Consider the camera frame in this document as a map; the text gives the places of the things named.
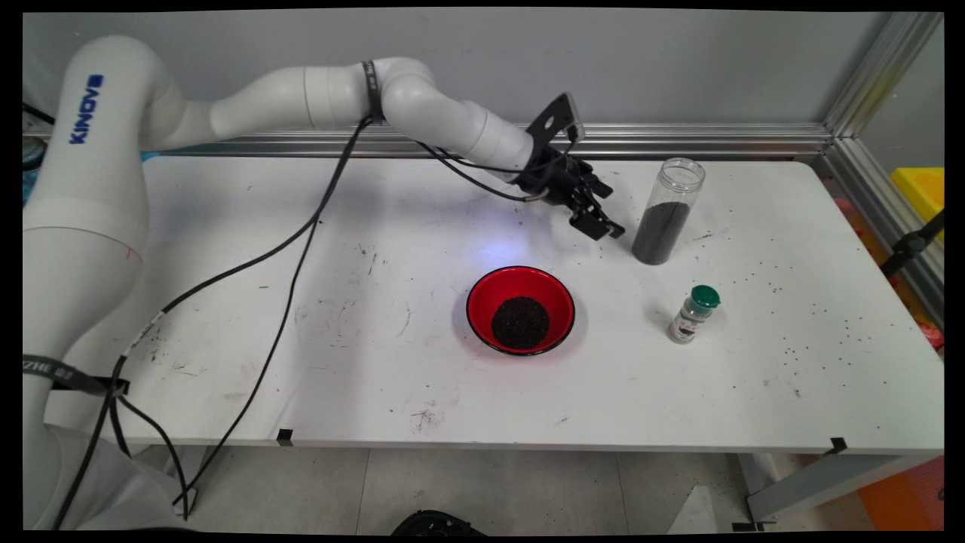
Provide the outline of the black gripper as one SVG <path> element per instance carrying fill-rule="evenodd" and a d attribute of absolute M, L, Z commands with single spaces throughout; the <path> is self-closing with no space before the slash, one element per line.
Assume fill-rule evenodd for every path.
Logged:
<path fill-rule="evenodd" d="M 582 159 L 544 147 L 534 153 L 526 172 L 516 177 L 516 186 L 527 195 L 544 196 L 542 200 L 550 205 L 569 207 L 569 225 L 594 241 L 605 236 L 620 238 L 625 233 L 624 227 L 609 219 L 596 200 L 608 198 L 613 188 Z"/>

